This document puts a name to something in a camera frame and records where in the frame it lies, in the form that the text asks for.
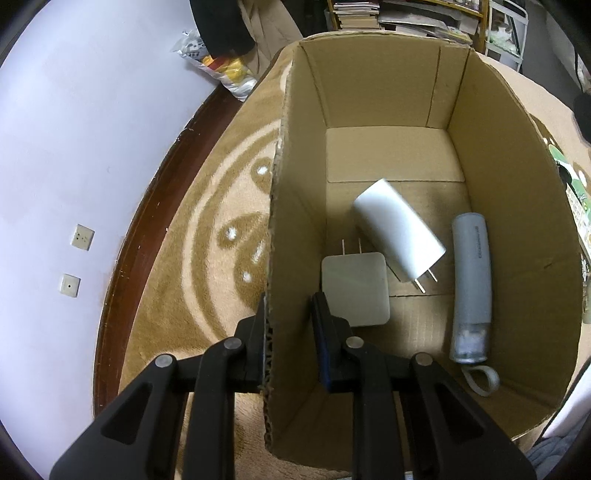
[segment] cardboard box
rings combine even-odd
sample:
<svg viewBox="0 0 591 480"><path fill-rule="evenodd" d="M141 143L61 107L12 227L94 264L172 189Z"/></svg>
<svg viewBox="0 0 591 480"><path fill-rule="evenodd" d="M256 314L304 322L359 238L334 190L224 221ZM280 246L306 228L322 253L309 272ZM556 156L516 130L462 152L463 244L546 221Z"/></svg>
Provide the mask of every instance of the cardboard box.
<svg viewBox="0 0 591 480"><path fill-rule="evenodd" d="M480 405L510 437L553 413L577 359L580 248L540 133L500 75L468 48L394 33L323 34L297 47L271 190L267 445L280 458L350 470L352 396L317 381L309 298L341 239L366 251L350 214L383 177L447 248L424 281L389 281L391 319L356 335L384 352L447 359L453 319L452 219L486 218L493 321L488 365L502 387Z"/></svg>

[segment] square power adapter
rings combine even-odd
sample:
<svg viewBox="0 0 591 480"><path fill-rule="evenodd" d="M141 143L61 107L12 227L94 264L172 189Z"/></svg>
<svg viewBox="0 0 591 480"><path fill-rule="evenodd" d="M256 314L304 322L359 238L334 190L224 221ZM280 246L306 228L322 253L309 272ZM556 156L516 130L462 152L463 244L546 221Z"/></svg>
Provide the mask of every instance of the square power adapter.
<svg viewBox="0 0 591 480"><path fill-rule="evenodd" d="M386 259L379 252L333 255L322 261L322 291L330 313L352 327L390 319Z"/></svg>

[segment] metal prong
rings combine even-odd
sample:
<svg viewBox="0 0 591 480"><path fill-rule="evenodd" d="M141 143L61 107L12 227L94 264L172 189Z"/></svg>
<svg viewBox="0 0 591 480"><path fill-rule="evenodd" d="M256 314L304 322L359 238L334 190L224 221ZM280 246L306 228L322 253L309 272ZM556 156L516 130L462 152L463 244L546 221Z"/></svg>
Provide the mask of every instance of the metal prong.
<svg viewBox="0 0 591 480"><path fill-rule="evenodd" d="M428 269L427 269L427 273L429 273L429 275L431 275L431 278L432 278L433 280L435 280L435 282L437 282L437 277L436 277L435 275L433 275L433 272L431 271L431 269L430 269L430 268L428 268Z"/></svg>
<svg viewBox="0 0 591 480"><path fill-rule="evenodd" d="M413 280L413 283L417 286L417 288L422 292L422 293L426 293L425 289L423 288L423 286L418 282L418 280L415 278Z"/></svg>

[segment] white power adapter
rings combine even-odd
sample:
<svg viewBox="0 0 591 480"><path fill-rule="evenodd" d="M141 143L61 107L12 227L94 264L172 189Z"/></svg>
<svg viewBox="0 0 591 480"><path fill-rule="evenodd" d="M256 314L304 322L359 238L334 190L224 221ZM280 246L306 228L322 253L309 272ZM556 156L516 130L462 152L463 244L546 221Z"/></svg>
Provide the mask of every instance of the white power adapter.
<svg viewBox="0 0 591 480"><path fill-rule="evenodd" d="M401 282L412 281L425 293L418 278L446 249L404 198L385 180L378 180L353 202L356 221Z"/></svg>
<svg viewBox="0 0 591 480"><path fill-rule="evenodd" d="M387 266L379 252L332 255L322 261L322 291L330 313L352 327L383 325L390 319Z"/></svg>

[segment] plastic bag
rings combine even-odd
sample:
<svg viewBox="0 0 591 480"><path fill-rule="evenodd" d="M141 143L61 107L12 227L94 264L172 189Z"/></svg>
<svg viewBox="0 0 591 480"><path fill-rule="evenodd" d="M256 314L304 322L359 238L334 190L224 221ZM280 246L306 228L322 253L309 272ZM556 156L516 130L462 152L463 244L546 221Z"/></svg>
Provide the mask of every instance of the plastic bag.
<svg viewBox="0 0 591 480"><path fill-rule="evenodd" d="M217 57L207 51L207 47L197 29L183 32L183 37L176 42L173 52L187 59L199 70L222 82L233 96L243 102L256 85L256 79L243 64L240 57Z"/></svg>

